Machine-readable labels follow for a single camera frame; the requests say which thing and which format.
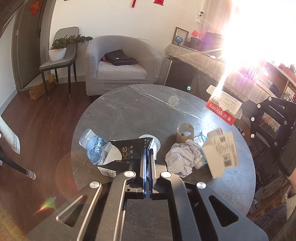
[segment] red paper cut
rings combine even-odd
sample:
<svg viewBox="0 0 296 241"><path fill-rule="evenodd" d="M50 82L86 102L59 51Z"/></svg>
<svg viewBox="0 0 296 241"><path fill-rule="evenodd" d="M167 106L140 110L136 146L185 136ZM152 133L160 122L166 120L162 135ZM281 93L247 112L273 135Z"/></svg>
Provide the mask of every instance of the red paper cut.
<svg viewBox="0 0 296 241"><path fill-rule="evenodd" d="M29 6L29 8L31 10L32 16L34 16L41 9L41 3L39 0L36 0Z"/></svg>
<svg viewBox="0 0 296 241"><path fill-rule="evenodd" d="M133 5L131 6L132 8L135 7L136 1L137 1L137 0L133 0Z"/></svg>
<svg viewBox="0 0 296 241"><path fill-rule="evenodd" d="M159 5L163 5L163 1L164 0L155 0L154 3L159 4Z"/></svg>

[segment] potted plant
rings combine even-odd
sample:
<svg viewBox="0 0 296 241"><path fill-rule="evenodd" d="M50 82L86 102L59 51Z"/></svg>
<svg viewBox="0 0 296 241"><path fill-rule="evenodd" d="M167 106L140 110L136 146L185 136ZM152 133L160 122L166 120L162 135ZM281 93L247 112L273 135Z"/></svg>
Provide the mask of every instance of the potted plant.
<svg viewBox="0 0 296 241"><path fill-rule="evenodd" d="M67 35L63 38L55 39L52 43L52 47L49 50L49 57L51 61L62 60L66 54L67 46L71 44L84 44L88 41L91 41L93 38L88 36L78 36L72 35L67 38Z"/></svg>

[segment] plastic water bottle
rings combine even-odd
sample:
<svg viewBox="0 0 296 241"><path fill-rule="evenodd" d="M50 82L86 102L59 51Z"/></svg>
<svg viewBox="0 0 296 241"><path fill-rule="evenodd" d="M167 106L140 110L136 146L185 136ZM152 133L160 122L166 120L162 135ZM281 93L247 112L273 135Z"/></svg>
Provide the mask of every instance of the plastic water bottle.
<svg viewBox="0 0 296 241"><path fill-rule="evenodd" d="M106 140L97 136L91 129L87 129L79 140L79 144L86 149L87 157L94 165L98 164L102 148L106 143Z"/></svg>

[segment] picture frame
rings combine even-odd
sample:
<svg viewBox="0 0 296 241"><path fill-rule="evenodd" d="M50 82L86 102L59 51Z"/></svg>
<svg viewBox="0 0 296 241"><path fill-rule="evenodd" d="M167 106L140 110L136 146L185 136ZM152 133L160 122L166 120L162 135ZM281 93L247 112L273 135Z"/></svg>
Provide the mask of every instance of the picture frame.
<svg viewBox="0 0 296 241"><path fill-rule="evenodd" d="M178 45L178 43L176 42L176 37L180 36L183 38L183 42L180 43L179 46L183 46L187 41L188 35L189 35L189 32L186 31L185 29L176 27L175 33L172 39L172 44Z"/></svg>

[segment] toilet paper roll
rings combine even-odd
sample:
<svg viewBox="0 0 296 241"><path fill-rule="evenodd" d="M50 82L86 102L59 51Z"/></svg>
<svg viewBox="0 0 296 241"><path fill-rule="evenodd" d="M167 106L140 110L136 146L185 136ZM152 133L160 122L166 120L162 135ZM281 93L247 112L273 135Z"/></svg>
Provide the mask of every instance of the toilet paper roll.
<svg viewBox="0 0 296 241"><path fill-rule="evenodd" d="M183 123L178 126L177 128L177 141L176 143L185 143L186 140L190 139L193 140L194 138L194 128L189 123Z"/></svg>

